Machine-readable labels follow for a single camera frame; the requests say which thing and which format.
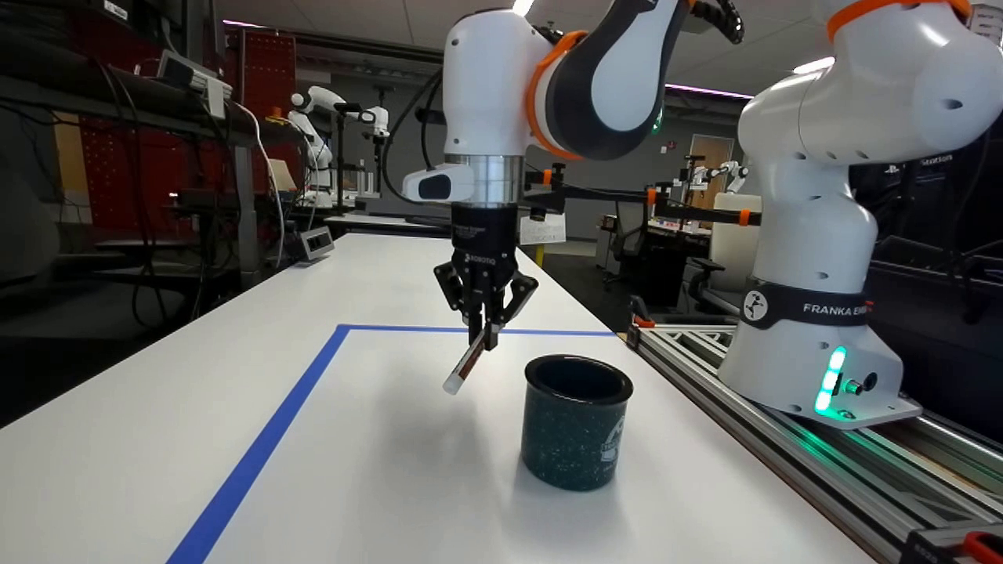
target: red handle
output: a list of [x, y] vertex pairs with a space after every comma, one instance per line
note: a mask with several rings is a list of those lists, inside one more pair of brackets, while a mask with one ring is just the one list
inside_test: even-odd
[[1003, 564], [1003, 538], [989, 533], [969, 533], [962, 545], [980, 564]]

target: ceiling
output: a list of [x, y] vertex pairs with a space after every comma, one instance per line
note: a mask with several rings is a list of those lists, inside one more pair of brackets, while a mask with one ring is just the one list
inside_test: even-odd
[[[266, 26], [440, 49], [449, 27], [499, 0], [217, 0], [223, 16]], [[716, 30], [683, 33], [669, 81], [755, 94], [795, 66], [831, 54], [824, 27], [806, 0], [734, 0], [745, 40], [733, 46]], [[610, 0], [537, 0], [527, 19], [565, 31], [593, 29]]]

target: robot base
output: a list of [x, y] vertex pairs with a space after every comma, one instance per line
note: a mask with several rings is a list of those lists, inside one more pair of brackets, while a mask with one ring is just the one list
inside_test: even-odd
[[752, 401], [842, 430], [923, 410], [899, 397], [902, 360], [867, 326], [739, 323], [718, 377]]

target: white paper sign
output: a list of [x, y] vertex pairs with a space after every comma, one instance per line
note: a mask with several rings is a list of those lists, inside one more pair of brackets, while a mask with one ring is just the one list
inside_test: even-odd
[[535, 222], [529, 216], [523, 218], [519, 225], [519, 239], [521, 245], [564, 243], [568, 240], [564, 215], [547, 214], [547, 220], [542, 222]]

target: blue tape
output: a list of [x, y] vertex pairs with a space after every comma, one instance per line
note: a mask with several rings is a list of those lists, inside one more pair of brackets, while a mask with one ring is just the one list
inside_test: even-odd
[[[345, 337], [352, 331], [386, 331], [405, 333], [466, 333], [466, 327], [397, 327], [391, 325], [338, 325], [334, 334], [327, 340], [324, 347], [307, 367], [299, 381], [293, 386], [286, 398], [276, 409], [275, 414], [261, 430], [244, 457], [234, 468], [230, 476], [220, 487], [209, 505], [196, 519], [192, 528], [178, 544], [178, 548], [168, 558], [166, 564], [203, 564], [209, 558], [209, 553], [220, 540], [223, 531], [230, 524], [234, 514], [247, 497], [251, 486], [261, 474], [268, 459], [275, 452], [279, 442], [289, 431], [293, 419], [299, 414], [300, 408], [306, 403], [307, 397], [324, 374], [338, 352]], [[616, 336], [608, 331], [547, 331], [539, 329], [506, 329], [513, 335], [551, 335], [578, 337], [610, 337]]]

